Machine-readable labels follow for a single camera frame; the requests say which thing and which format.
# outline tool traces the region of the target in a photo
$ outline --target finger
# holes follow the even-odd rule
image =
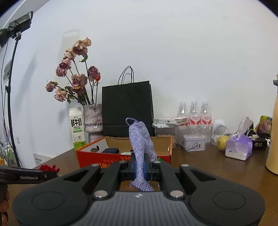
[[[3,224],[6,224],[7,222],[7,217],[4,214],[1,214],[1,217],[2,217],[2,226],[3,226]]]
[[[1,213],[5,213],[5,212],[7,212],[8,208],[9,208],[9,203],[8,203],[8,201],[5,199],[5,200],[3,200],[3,201],[0,203],[0,212],[1,212]]]
[[[7,190],[6,195],[5,195],[5,199],[10,200],[10,198],[11,198],[10,192]]]

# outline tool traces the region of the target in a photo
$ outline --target black paper bag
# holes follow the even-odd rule
[[[144,122],[154,136],[150,81],[102,87],[103,135],[128,137],[128,117]]]

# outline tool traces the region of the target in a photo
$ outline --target table surface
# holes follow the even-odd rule
[[[266,209],[259,226],[278,225],[278,176],[268,171],[265,167],[267,151],[253,151],[247,161],[232,159],[225,156],[224,152],[218,151],[213,145],[206,145],[206,150],[196,152],[184,152],[177,147],[172,152],[173,167],[187,163],[201,170],[215,174],[219,177],[231,180],[256,190],[265,200]],[[79,169],[77,156],[74,150],[67,151],[46,164],[56,165],[60,168],[59,175]],[[124,181],[121,190],[134,190],[129,187],[129,182]],[[23,189],[33,185],[9,185],[11,193],[10,208],[8,210],[8,226],[17,226],[18,223],[12,214],[12,201]]]

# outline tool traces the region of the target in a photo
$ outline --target purple hanging loop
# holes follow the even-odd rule
[[[136,119],[133,119],[133,118],[126,118],[126,119],[125,119],[125,122],[126,122],[126,124],[129,125],[129,126],[130,126],[130,124],[127,122],[129,119],[130,119],[130,120],[133,120],[134,122],[138,122]]]

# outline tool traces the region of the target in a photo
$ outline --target yellow thermos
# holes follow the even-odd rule
[[[278,80],[273,80],[273,84],[278,86]],[[278,92],[272,116],[271,146],[268,152],[265,166],[271,172],[278,174]]]

